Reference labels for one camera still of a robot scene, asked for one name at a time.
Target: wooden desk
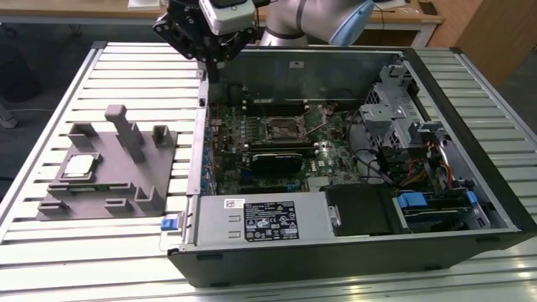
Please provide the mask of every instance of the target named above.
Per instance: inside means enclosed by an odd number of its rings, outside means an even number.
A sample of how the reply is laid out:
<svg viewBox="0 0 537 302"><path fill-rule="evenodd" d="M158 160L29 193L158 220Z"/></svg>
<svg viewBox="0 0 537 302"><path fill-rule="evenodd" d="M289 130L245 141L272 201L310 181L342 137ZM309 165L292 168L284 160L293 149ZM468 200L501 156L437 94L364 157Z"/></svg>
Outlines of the wooden desk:
<svg viewBox="0 0 537 302"><path fill-rule="evenodd" d="M158 11L129 11L126 4L128 0L0 0L0 22L152 25L165 12L164 7ZM384 13L376 11L366 29L417 31L412 46L425 47L436 26L442 22L441 16L422 14L417 0L412 0L408 9L396 8Z"/></svg>

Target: aluminum extrusion table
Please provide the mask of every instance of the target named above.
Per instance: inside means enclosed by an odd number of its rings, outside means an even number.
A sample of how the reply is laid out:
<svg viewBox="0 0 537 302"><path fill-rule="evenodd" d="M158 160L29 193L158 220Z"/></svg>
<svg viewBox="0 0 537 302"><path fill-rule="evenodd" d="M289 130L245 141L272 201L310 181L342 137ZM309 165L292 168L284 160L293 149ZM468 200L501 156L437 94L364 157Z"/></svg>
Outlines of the aluminum extrusion table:
<svg viewBox="0 0 537 302"><path fill-rule="evenodd" d="M432 48L418 54L537 218L535 135L464 55ZM90 121L97 130L109 129L109 104L126 106L141 130L165 124L180 132L166 212L184 210L196 119L182 113L197 106L198 86L196 62L166 44L96 43L0 204L0 301L537 299L537 238L441 271L196 289L158 248L160 218L36 221L70 145L69 124ZM434 119L425 96L421 101Z"/></svg>

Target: circuit board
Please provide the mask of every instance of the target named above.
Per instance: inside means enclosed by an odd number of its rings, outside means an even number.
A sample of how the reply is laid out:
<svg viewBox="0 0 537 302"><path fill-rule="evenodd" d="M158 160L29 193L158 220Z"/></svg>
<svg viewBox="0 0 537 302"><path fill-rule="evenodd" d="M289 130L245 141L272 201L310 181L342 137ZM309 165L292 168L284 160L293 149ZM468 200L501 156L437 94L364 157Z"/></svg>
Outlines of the circuit board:
<svg viewBox="0 0 537 302"><path fill-rule="evenodd" d="M322 103L306 107L300 116L248 116L240 107L217 106L210 119L217 194L309 192L329 184L360 182L344 139L348 116L348 111L334 112ZM261 153L252 149L256 143L278 144L277 152L284 154L286 143L310 144L300 171L258 175L250 168L254 154ZM273 153L269 147L262 152Z"/></svg>

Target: floor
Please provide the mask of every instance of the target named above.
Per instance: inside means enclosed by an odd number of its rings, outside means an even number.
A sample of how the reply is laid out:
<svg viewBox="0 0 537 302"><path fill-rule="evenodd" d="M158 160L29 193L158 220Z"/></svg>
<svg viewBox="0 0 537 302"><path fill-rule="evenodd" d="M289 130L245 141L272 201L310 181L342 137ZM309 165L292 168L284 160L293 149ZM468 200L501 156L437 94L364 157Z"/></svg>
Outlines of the floor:
<svg viewBox="0 0 537 302"><path fill-rule="evenodd" d="M73 36L66 25L10 25L17 37L9 38L0 30L0 44L14 45L40 78L42 93L24 103L2 104L6 109L54 109L84 61L93 41L160 42L148 26L82 26L81 36ZM537 130L537 52L500 88L500 93ZM0 128L0 177L14 177L30 152L50 111L16 111L16 129ZM0 181L0 200L8 188L8 181Z"/></svg>

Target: motherboard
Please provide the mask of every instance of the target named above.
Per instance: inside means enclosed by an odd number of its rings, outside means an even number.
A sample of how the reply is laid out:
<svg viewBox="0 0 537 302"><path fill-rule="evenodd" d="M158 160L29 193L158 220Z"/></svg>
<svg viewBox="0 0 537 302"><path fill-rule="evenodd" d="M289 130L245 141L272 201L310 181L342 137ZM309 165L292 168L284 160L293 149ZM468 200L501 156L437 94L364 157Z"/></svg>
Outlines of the motherboard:
<svg viewBox="0 0 537 302"><path fill-rule="evenodd" d="M330 102L217 104L209 120L217 194L312 192L358 183L345 140L352 112Z"/></svg>

